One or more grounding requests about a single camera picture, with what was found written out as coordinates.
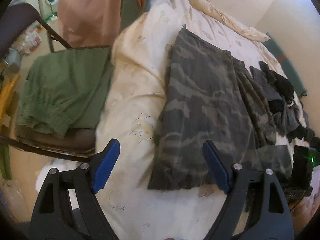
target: pink curtain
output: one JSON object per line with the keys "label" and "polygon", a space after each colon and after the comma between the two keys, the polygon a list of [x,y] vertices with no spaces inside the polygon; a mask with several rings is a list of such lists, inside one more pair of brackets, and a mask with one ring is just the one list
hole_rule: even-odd
{"label": "pink curtain", "polygon": [[121,0],[59,0],[60,35],[72,47],[112,45],[120,29]]}

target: bed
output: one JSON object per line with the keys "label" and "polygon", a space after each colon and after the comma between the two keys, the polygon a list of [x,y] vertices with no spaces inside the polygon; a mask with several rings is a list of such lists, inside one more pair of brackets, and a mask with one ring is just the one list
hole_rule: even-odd
{"label": "bed", "polygon": [[[203,40],[228,50],[249,69],[266,62],[284,75],[280,64],[262,45],[268,36],[219,12],[207,0],[152,0],[151,9],[126,28],[113,45],[115,71],[112,87],[96,131],[96,151],[111,138],[120,142],[120,157],[103,190],[97,194],[100,206],[121,240],[200,240],[217,218],[226,195],[216,186],[174,191],[148,190],[154,157],[156,120],[166,102],[167,55],[183,25]],[[306,125],[303,111],[299,121]],[[277,135],[277,145],[288,145],[291,155],[295,139]],[[77,163],[61,161],[43,168],[36,183],[39,190],[48,170],[73,169]],[[75,195],[71,193],[73,207]]]}

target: clutter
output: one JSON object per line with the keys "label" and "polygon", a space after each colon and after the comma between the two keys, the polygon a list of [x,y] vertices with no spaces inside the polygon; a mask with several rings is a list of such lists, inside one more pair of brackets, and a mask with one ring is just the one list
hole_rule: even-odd
{"label": "clutter", "polygon": [[9,54],[5,58],[5,61],[8,63],[8,70],[11,73],[18,73],[21,65],[21,55],[14,49],[9,48]]}
{"label": "clutter", "polygon": [[24,31],[12,45],[20,55],[31,54],[41,43],[41,36],[37,28]]}
{"label": "clutter", "polygon": [[17,222],[30,221],[31,216],[18,181],[6,180],[3,182],[1,189],[3,191],[5,206],[9,214]]}

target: black device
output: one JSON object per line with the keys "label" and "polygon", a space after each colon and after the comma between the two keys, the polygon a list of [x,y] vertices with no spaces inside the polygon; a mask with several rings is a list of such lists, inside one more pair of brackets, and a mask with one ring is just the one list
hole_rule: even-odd
{"label": "black device", "polygon": [[[77,169],[59,172],[52,168],[41,187],[30,223],[30,240],[118,240],[95,197],[104,187],[119,156],[120,145],[112,139],[103,152]],[[226,194],[225,203],[205,240],[292,240],[291,214],[281,185],[271,169],[250,171],[221,154],[212,141],[203,145],[203,155],[217,185]],[[71,209],[68,189],[76,191],[89,235],[81,233]],[[254,191],[245,230],[232,236],[249,190]]]}

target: blue gripper pad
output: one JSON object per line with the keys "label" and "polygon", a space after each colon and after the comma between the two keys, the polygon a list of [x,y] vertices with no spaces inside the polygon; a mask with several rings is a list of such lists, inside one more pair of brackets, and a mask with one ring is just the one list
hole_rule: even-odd
{"label": "blue gripper pad", "polygon": [[104,150],[97,153],[90,161],[91,190],[94,194],[105,187],[119,155],[120,143],[116,139],[111,139]]}
{"label": "blue gripper pad", "polygon": [[225,167],[220,160],[221,157],[224,158],[224,156],[222,156],[224,154],[221,154],[210,140],[203,143],[202,154],[218,188],[223,190],[225,194],[228,194],[231,190],[230,180],[232,179],[232,162],[230,161],[229,163],[229,156],[226,156],[228,167]]}

